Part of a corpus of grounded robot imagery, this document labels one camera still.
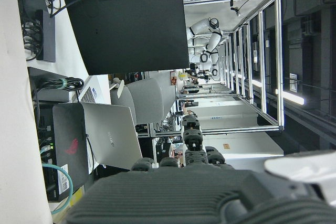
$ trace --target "blue cable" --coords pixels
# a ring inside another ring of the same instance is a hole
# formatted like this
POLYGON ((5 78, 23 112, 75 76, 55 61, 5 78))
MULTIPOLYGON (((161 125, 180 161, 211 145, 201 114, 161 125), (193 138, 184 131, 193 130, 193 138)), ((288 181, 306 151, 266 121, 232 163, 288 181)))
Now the blue cable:
POLYGON ((70 203, 70 200, 72 198, 72 194, 74 193, 74 185, 72 183, 72 179, 70 177, 70 175, 65 171, 63 170, 61 167, 57 166, 57 165, 52 165, 52 164, 42 164, 42 167, 48 167, 48 168, 53 168, 53 169, 56 169, 56 170, 59 170, 60 172, 62 172, 69 180, 69 197, 67 199, 67 201, 63 204, 63 206, 61 206, 60 208, 54 210, 54 211, 51 211, 51 214, 54 215, 54 214, 57 214, 58 212, 61 212, 63 209, 65 209, 68 204, 70 203))

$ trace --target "red logo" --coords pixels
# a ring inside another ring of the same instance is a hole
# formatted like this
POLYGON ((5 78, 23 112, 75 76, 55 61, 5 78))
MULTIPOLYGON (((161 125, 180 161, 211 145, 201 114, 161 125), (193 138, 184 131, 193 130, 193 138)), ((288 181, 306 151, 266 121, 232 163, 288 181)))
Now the red logo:
POLYGON ((70 147, 67 150, 65 150, 65 152, 68 154, 75 154, 77 152, 77 149, 78 149, 78 140, 77 138, 75 138, 74 140, 72 140, 70 147))

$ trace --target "brand logo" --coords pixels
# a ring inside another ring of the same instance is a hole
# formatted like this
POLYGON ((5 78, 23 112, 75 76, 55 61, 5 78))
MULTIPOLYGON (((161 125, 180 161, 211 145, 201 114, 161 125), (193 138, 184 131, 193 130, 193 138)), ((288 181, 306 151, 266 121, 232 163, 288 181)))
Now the brand logo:
POLYGON ((78 140, 77 138, 75 138, 74 140, 72 140, 70 147, 67 150, 65 150, 65 152, 71 155, 75 154, 77 152, 77 149, 78 149, 78 140))
POLYGON ((108 132, 107 134, 109 136, 109 140, 110 140, 111 145, 114 147, 115 145, 114 145, 114 142, 113 142, 112 133, 108 132))

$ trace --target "white wall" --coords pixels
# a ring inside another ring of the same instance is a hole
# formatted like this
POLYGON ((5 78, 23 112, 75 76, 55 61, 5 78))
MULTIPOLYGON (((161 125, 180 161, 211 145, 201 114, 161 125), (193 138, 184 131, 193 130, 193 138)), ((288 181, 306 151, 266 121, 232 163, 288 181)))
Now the white wall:
POLYGON ((52 223, 17 0, 0 0, 1 223, 52 223))

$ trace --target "cable bundle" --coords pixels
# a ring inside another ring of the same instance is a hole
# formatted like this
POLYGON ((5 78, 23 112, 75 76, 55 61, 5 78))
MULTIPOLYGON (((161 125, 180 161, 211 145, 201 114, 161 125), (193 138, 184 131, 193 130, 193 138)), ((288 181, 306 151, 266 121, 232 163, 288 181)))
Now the cable bundle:
POLYGON ((63 89, 67 91, 78 91, 84 86, 84 81, 79 78, 68 77, 65 79, 47 79, 42 83, 38 92, 42 89, 63 89))

